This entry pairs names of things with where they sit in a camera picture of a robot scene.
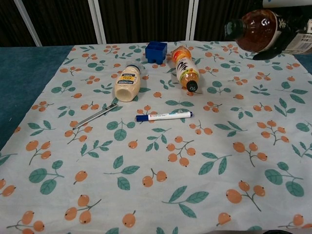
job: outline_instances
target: black curtain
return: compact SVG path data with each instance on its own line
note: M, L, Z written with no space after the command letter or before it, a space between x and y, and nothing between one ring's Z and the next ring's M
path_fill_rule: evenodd
M255 0L199 0L194 40L223 41L224 25L254 8Z
M35 46L13 0L0 0L0 46Z
M97 44L88 0L22 0L43 46Z
M107 43L185 40L189 0L99 0Z

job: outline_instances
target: blue marker cap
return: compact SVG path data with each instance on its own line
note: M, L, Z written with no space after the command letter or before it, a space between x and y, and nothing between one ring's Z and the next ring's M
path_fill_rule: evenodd
M148 115L136 116L137 122L148 121Z

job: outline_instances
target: amber liquid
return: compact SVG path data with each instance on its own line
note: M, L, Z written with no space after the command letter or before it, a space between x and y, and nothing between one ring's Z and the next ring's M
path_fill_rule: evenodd
M246 25L244 36L236 42L240 48L259 52L271 42L276 31L276 17L270 10L251 11L242 18Z

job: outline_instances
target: mayonnaise bottle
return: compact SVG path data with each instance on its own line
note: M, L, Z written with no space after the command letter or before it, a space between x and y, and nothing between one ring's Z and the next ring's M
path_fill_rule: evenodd
M140 90L140 66L129 63L115 82L115 96L120 101L132 101Z
M172 52L172 60L175 63L176 77L181 85L189 92L195 92L198 89L199 71L192 61L191 52L180 46Z

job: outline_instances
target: tablecloth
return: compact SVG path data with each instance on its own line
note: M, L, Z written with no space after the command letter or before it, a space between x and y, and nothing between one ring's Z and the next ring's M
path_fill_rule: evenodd
M201 77L189 93L170 51L187 46ZM0 155L1 233L207 233L308 228L311 75L289 55L266 61L235 43L75 46ZM126 62L141 89L118 102ZM118 103L79 129L82 119ZM194 117L135 122L135 115Z

